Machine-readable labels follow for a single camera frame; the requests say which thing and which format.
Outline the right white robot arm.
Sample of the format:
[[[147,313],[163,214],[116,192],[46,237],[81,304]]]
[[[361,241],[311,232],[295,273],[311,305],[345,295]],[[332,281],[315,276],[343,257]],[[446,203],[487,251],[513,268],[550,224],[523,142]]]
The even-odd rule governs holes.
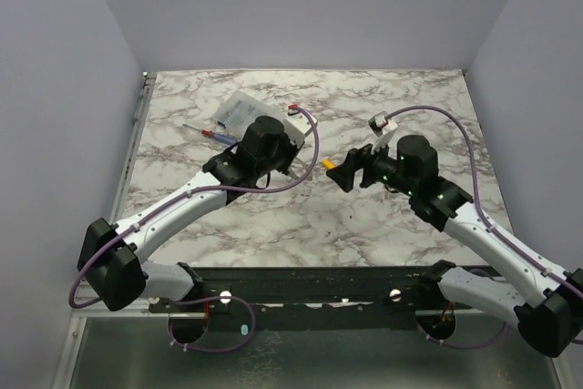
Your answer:
[[[420,301],[438,308],[462,303],[495,316],[516,329],[537,352],[558,357],[582,331],[582,271],[567,271],[498,226],[477,210],[477,201],[439,174],[438,154],[420,135],[397,142],[397,154],[373,145],[352,148],[344,162],[326,172],[343,191],[381,183],[407,196],[414,214],[463,243],[486,261],[504,282],[494,282],[446,261],[418,286]]]

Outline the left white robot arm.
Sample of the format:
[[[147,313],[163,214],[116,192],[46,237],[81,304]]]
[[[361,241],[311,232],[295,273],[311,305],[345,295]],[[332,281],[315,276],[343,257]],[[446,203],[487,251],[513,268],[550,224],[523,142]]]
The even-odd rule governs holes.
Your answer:
[[[316,125],[302,112],[284,120],[259,116],[241,141],[211,157],[165,199],[114,224],[95,220],[77,262],[82,279],[112,312],[138,298],[165,298],[184,312],[195,309],[202,289],[196,272],[184,262],[156,264],[150,256],[195,220],[245,193],[260,192],[259,179],[273,171],[287,174]]]

